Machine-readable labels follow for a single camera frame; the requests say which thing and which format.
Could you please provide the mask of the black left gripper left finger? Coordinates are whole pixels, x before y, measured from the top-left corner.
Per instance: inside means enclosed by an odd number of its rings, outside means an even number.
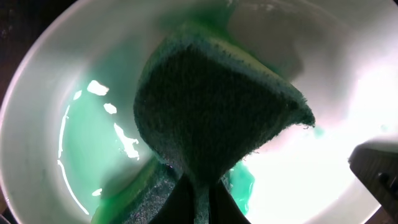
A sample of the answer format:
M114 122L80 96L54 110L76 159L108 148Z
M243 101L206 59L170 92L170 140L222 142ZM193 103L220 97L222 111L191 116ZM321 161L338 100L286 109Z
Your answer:
M194 224L195 206L193 187L182 175L173 191L149 224Z

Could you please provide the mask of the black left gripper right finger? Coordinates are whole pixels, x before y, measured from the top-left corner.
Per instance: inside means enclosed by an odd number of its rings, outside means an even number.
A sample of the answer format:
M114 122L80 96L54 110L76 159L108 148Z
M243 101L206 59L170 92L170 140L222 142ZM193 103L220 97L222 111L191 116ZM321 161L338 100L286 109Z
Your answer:
M221 180L209 188L209 224L251 224Z

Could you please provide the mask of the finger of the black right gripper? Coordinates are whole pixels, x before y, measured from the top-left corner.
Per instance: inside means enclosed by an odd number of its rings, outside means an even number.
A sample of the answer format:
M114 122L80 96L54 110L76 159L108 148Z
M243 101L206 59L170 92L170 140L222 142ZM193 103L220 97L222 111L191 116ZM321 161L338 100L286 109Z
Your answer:
M396 221L397 143L362 143L355 147L348 162L352 173Z

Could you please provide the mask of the green scrubbing sponge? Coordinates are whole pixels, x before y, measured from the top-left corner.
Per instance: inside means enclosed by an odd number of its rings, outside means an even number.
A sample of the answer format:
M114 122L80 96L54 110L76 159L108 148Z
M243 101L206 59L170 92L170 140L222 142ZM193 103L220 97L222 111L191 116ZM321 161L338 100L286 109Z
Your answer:
M193 187L194 222L209 222L209 188L230 168L289 126L315 124L298 89L224 33L193 24L166 37L146 62L134 120L156 157L135 183L102 201L93 223L141 211L153 219L182 175Z

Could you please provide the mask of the pale green plate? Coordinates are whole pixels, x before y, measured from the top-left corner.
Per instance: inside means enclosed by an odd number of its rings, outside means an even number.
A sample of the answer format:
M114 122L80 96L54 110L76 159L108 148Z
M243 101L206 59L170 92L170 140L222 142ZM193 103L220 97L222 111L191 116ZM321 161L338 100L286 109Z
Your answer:
M1 184L19 223L90 223L154 154L132 116L149 55L186 20L226 30L307 99L293 126L230 173L252 223L365 223L379 202L349 168L397 141L393 1L77 1L32 44L1 107Z

